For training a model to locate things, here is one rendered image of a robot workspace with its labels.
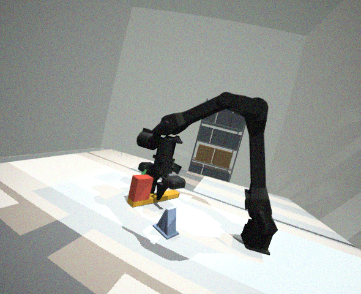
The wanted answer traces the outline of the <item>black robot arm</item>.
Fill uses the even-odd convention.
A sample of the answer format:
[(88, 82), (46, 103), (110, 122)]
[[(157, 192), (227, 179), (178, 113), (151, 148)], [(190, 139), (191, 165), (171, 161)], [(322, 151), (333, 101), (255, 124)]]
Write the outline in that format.
[[(250, 189), (245, 192), (245, 210), (252, 219), (240, 234), (248, 250), (270, 255), (268, 250), (272, 237), (278, 231), (272, 218), (272, 209), (266, 186), (264, 130), (268, 105), (259, 97), (223, 92), (219, 96), (201, 103), (187, 111), (164, 116), (153, 129), (143, 128), (136, 138), (138, 146), (173, 156), (176, 143), (183, 144), (177, 134), (189, 125), (221, 110), (229, 110), (245, 117), (250, 137)], [(171, 137), (169, 135), (176, 135)], [(166, 135), (164, 138), (161, 135)]]

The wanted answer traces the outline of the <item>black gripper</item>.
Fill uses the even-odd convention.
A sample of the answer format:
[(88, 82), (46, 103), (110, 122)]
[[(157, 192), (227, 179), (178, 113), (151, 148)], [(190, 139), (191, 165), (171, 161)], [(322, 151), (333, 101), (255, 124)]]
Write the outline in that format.
[[(154, 164), (152, 162), (141, 162), (138, 165), (139, 171), (143, 172), (144, 170), (146, 170), (146, 174), (144, 175), (149, 175), (153, 178), (150, 194), (154, 193), (156, 185), (157, 200), (161, 199), (162, 195), (166, 192), (168, 188), (171, 190), (185, 188), (185, 179), (177, 175), (169, 175), (172, 174), (172, 171), (170, 171), (171, 163), (175, 161), (175, 159), (173, 159), (173, 156), (166, 156), (156, 153), (156, 155), (153, 155), (153, 158), (155, 159)], [(162, 178), (161, 182), (157, 182), (159, 178)]]

